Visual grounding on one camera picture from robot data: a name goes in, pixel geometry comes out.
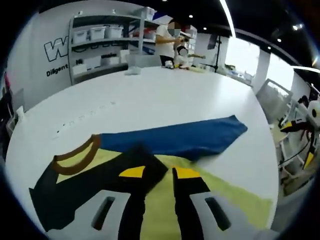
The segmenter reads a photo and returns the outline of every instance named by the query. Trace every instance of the black ceiling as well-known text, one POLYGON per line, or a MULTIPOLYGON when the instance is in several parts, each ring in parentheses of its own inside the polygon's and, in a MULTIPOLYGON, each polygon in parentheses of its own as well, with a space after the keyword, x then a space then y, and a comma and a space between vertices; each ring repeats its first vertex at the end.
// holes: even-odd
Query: black ceiling
MULTIPOLYGON (((319 0, 226 0, 226 3, 235 29, 249 32, 279 46, 296 61, 290 59, 281 51, 276 49, 271 51, 291 65, 299 64, 304 67, 311 67, 316 54, 319 54, 316 52, 316 49, 319 49, 316 44, 319 46, 319 42, 315 43, 314 40, 318 36, 318 32, 312 30, 318 30, 320 27, 315 28, 312 25, 312 20, 306 20, 306 14, 299 12, 299 4, 304 3, 302 5, 305 6, 309 3, 309 6, 312 6, 313 1, 317 3, 313 7, 313 11, 315 11, 317 6, 319 7, 319 0), (301 22, 305 24, 304 29, 293 31, 292 26, 301 22), (277 38, 281 38, 282 42, 277 42, 277 38)), ((70 2, 77 2, 77 0, 45 0, 40 11, 43 12, 70 2)), ((218 33, 224 36, 231 35, 230 30, 226 29, 229 24, 219 0, 194 0, 189 2, 180 0, 167 0, 166 2, 162 0, 124 0, 121 2, 151 7, 186 25, 195 26, 199 32, 218 33)), ((237 37, 253 42, 268 51, 267 47, 269 45, 257 40, 257 38, 238 33, 237 37)), ((307 82, 319 86, 320 89, 320 74, 301 70, 297 73, 307 82)))

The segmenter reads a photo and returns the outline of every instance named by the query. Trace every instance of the white wall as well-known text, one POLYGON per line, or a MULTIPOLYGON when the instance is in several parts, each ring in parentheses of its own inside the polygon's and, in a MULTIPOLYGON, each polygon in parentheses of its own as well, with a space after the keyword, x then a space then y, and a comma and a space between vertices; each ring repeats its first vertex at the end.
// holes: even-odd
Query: white wall
POLYGON ((270 54, 260 49, 258 67, 256 74, 251 82, 253 86, 253 92, 256 94, 267 78, 268 67, 270 63, 270 54))
POLYGON ((296 101, 298 101, 303 95, 309 97, 310 94, 310 87, 296 72, 293 75, 291 92, 293 93, 292 99, 296 101))
POLYGON ((36 14, 23 29, 8 58, 7 72, 13 94, 23 89, 24 108, 29 110, 71 86, 66 67, 50 76, 47 71, 68 64, 69 22, 79 11, 84 15, 103 15, 115 9, 117 14, 128 14, 138 8, 141 6, 126 2, 90 0, 64 4, 36 14))
MULTIPOLYGON (((196 36, 196 43, 195 43, 195 53, 199 55, 205 55, 205 59, 195 57, 193 60, 194 65, 198 65, 199 63, 205 64, 216 64, 216 54, 218 53, 218 44, 215 46, 214 49, 208 50, 208 43, 210 40, 211 34, 206 33, 198 33, 196 36)), ((224 66, 227 57, 227 49, 228 49, 228 37, 221 37, 221 44, 220 44, 220 52, 219 52, 219 59, 218 59, 218 66, 224 66)))

